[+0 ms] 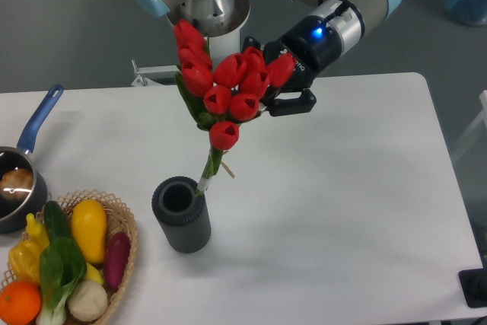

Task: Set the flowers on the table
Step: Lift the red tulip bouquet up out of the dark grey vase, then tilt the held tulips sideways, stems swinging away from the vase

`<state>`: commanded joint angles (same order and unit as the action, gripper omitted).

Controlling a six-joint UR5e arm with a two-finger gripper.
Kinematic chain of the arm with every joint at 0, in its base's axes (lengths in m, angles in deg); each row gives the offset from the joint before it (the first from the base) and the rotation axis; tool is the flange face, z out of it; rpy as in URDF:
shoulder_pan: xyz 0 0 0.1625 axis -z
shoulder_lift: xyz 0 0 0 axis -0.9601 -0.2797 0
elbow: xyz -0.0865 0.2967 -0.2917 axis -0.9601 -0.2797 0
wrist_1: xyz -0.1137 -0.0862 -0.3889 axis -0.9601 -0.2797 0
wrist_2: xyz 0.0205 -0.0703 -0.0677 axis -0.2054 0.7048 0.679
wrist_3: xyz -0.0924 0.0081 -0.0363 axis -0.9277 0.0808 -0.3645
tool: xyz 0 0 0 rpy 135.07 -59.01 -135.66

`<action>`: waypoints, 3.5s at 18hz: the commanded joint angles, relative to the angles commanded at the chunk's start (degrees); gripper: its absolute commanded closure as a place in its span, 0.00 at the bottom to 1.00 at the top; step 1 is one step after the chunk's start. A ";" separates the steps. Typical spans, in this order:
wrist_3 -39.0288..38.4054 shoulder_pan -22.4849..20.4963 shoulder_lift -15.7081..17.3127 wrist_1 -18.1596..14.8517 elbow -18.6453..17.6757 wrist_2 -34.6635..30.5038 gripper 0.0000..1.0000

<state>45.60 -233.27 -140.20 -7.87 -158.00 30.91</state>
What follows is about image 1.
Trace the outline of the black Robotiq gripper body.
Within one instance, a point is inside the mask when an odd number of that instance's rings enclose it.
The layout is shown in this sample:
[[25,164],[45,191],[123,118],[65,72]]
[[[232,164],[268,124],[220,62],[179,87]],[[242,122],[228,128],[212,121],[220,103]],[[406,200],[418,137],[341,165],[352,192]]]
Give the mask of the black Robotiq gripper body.
[[267,62],[290,53],[295,58],[294,72],[281,87],[282,92],[298,92],[309,88],[317,75],[342,55],[339,32],[332,27],[341,8],[327,9],[325,14],[310,14],[279,39],[264,46]]

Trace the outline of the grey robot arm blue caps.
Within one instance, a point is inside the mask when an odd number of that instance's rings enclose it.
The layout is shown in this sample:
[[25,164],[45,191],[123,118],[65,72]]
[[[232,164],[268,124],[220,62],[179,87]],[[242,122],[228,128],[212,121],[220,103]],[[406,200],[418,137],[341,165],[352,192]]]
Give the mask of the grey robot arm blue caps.
[[[149,14],[165,17],[171,24],[187,20],[209,40],[215,62],[248,46],[258,46],[254,37],[240,30],[250,14],[250,0],[136,0]],[[296,69],[282,91],[296,93],[283,100],[270,91],[260,110],[272,116],[307,113],[316,102],[311,92],[314,79],[360,39],[387,19],[402,0],[293,0],[309,5],[311,13],[277,40],[262,46],[266,61],[283,53],[296,59]]]

